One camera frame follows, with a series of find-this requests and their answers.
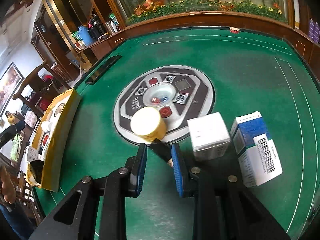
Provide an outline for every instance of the framed painting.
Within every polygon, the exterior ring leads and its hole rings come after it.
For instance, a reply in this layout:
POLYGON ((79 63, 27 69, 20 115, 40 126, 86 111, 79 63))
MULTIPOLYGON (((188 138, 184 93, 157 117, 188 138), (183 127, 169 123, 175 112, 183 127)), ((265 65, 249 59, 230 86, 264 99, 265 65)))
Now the framed painting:
POLYGON ((0 79, 0 116, 22 80, 22 74, 12 62, 0 79))

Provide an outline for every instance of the yellow jar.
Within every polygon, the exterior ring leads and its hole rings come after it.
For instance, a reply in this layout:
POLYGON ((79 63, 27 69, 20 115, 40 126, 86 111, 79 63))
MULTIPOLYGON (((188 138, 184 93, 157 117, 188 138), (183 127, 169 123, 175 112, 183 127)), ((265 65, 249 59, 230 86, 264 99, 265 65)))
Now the yellow jar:
POLYGON ((147 142, 154 139, 163 139, 167 127, 158 110, 153 107, 144 107, 138 110, 130 122, 131 130, 147 142))

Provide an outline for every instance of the blue kettle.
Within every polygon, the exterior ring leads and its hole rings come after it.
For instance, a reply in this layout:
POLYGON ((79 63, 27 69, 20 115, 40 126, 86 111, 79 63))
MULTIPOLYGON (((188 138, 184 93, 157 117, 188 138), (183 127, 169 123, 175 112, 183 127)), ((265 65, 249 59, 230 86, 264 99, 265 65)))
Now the blue kettle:
POLYGON ((84 42, 85 46, 88 47, 91 43, 94 42, 94 39, 90 36, 88 28, 86 26, 80 26, 78 31, 78 36, 81 41, 84 42))

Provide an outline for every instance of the green felt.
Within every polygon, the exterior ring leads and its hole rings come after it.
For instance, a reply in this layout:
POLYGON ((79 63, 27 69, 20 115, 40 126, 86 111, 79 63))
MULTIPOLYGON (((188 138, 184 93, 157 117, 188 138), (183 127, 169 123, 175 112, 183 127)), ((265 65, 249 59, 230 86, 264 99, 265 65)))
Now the green felt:
MULTIPOLYGON (((283 173, 252 192, 285 230, 289 228, 291 237, 299 234, 319 182, 320 96, 289 45, 255 33, 193 28, 130 39, 110 56, 118 54, 122 58, 95 85, 83 82, 77 88, 82 101, 62 162, 60 187, 64 193, 81 177, 106 176, 136 154, 138 147, 119 136, 113 124, 115 100, 122 89, 153 68, 187 65, 212 81, 216 96, 212 112, 220 112, 229 129, 235 117, 261 112, 283 173)), ((191 154, 190 138, 179 143, 185 154, 191 154)), ((239 176, 236 161, 231 145, 223 157, 208 165, 227 178, 239 176)), ((52 192, 53 200, 50 192, 37 192, 46 214, 55 207, 54 200, 64 196, 61 190, 52 192)), ((178 197, 172 169, 150 150, 142 193, 137 199, 126 199, 126 221, 130 240, 192 238, 193 199, 178 197)))

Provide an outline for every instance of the metal bolt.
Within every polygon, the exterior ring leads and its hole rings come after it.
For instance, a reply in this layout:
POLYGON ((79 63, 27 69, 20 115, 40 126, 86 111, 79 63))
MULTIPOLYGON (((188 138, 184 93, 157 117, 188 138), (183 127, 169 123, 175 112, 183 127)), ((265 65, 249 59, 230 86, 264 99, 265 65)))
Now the metal bolt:
POLYGON ((191 172, 192 172, 193 174, 198 174, 198 173, 200 173, 200 171, 201 171, 201 169, 198 168, 198 167, 193 167, 193 168, 191 168, 191 172))
POLYGON ((230 182, 237 182, 237 181, 238 181, 238 178, 237 178, 235 175, 230 175, 230 176, 228 177, 228 180, 229 180, 230 182))
POLYGON ((121 167, 121 168, 118 170, 118 172, 119 172, 120 174, 126 174, 126 173, 128 172, 128 169, 127 169, 126 167, 121 167))
POLYGON ((88 183, 88 182, 91 181, 91 177, 90 177, 90 176, 84 176, 84 177, 81 179, 81 181, 82 181, 83 183, 88 183))

